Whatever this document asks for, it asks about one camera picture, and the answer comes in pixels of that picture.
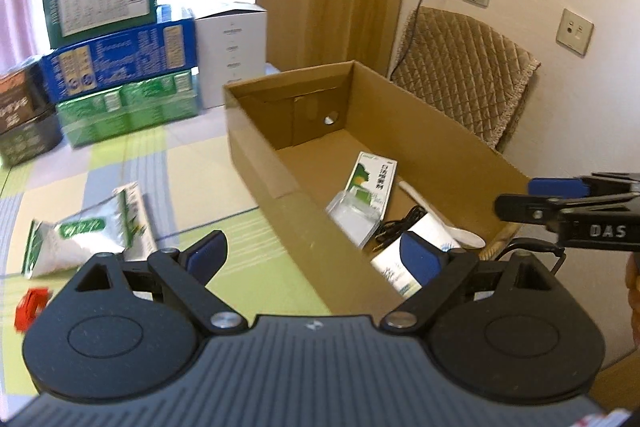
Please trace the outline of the person right hand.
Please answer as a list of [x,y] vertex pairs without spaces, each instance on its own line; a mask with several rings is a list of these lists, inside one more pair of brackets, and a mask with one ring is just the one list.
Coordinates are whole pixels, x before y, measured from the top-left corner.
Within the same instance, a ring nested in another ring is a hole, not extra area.
[[640,282],[639,269],[634,254],[627,260],[625,284],[628,291],[628,305],[631,309],[631,330],[634,336],[634,344],[640,345]]

